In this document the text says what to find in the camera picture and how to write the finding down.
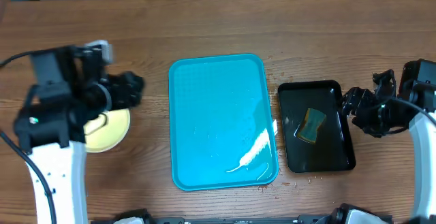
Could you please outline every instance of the turquoise plastic tray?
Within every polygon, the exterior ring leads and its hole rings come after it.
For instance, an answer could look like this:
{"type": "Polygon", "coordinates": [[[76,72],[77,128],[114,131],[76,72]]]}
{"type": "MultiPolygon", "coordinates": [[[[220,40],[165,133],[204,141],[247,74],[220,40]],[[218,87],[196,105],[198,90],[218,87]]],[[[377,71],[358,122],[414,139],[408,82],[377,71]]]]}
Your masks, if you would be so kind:
{"type": "Polygon", "coordinates": [[[172,179],[185,191],[265,185],[278,174],[263,62],[183,59],[169,72],[172,179]]]}

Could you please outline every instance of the wooden table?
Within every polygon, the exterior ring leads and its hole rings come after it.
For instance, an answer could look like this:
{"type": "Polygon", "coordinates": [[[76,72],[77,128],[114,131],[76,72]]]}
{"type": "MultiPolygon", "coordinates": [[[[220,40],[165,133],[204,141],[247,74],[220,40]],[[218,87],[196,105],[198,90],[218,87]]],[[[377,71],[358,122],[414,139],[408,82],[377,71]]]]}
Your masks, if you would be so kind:
{"type": "MultiPolygon", "coordinates": [[[[10,3],[0,26],[2,59],[26,50],[107,39],[116,63],[147,88],[131,129],[87,160],[90,219],[148,208],[154,217],[292,217],[330,213],[342,202],[410,215],[414,149],[408,133],[375,139],[351,125],[353,171],[293,174],[277,135],[280,172],[266,186],[183,192],[171,179],[168,69],[178,59],[252,52],[265,64],[273,119],[281,126],[283,82],[337,80],[343,92],[372,88],[373,72],[436,61],[436,0],[89,0],[10,3]]],[[[28,59],[0,73],[0,127],[12,122],[35,82],[28,59]]],[[[28,170],[0,144],[0,220],[35,222],[28,170]]]]}

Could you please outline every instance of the blue object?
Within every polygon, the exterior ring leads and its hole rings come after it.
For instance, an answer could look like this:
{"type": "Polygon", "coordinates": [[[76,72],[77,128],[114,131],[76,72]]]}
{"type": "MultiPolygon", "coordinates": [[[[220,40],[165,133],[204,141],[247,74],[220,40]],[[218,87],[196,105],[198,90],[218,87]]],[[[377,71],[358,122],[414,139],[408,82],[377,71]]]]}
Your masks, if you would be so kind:
{"type": "Polygon", "coordinates": [[[265,185],[279,171],[264,64],[183,59],[169,72],[172,179],[185,191],[265,185]]]}

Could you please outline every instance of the wood grain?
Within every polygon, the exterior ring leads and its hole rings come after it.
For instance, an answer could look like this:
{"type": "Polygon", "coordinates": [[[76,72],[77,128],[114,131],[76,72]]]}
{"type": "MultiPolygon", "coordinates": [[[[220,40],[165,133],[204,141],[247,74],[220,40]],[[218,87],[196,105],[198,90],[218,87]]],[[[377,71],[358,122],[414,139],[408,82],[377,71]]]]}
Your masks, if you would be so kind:
{"type": "MultiPolygon", "coordinates": [[[[373,72],[393,68],[400,78],[405,62],[436,60],[434,5],[436,0],[17,2],[8,5],[0,26],[0,58],[107,39],[116,52],[109,72],[132,70],[146,79],[127,137],[106,153],[88,156],[92,219],[134,208],[187,219],[292,217],[330,213],[342,202],[406,218],[414,200],[410,136],[378,140],[353,125],[357,166],[351,172],[291,173],[280,131],[280,173],[272,184],[181,191],[171,179],[168,70],[178,59],[252,52],[264,61],[272,116],[281,126],[277,87],[283,82],[333,79],[345,92],[353,86],[372,88],[373,72]]],[[[1,72],[0,127],[10,135],[34,82],[27,59],[1,72]]],[[[34,223],[33,188],[24,163],[0,144],[0,165],[0,220],[34,223]]]]}

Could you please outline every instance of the beige surface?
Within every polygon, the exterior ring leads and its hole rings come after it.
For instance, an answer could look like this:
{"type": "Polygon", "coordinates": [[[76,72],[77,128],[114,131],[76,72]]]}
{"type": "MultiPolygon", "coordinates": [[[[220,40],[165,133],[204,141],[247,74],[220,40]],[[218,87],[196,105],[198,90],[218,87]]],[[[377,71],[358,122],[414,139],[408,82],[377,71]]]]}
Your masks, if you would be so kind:
{"type": "MultiPolygon", "coordinates": [[[[330,213],[342,202],[406,218],[414,200],[407,133],[375,139],[350,125],[351,172],[293,174],[277,135],[280,172],[267,186],[183,192],[171,179],[168,70],[178,59],[251,52],[265,64],[272,116],[289,81],[337,80],[343,92],[373,88],[373,72],[436,61],[436,0],[87,0],[11,3],[0,25],[0,59],[32,49],[107,39],[116,63],[147,82],[126,138],[87,159],[91,218],[135,208],[155,217],[292,217],[330,213]]],[[[28,59],[0,73],[0,127],[10,135],[27,89],[28,59]]],[[[0,144],[0,220],[35,222],[26,166],[0,144]]]]}

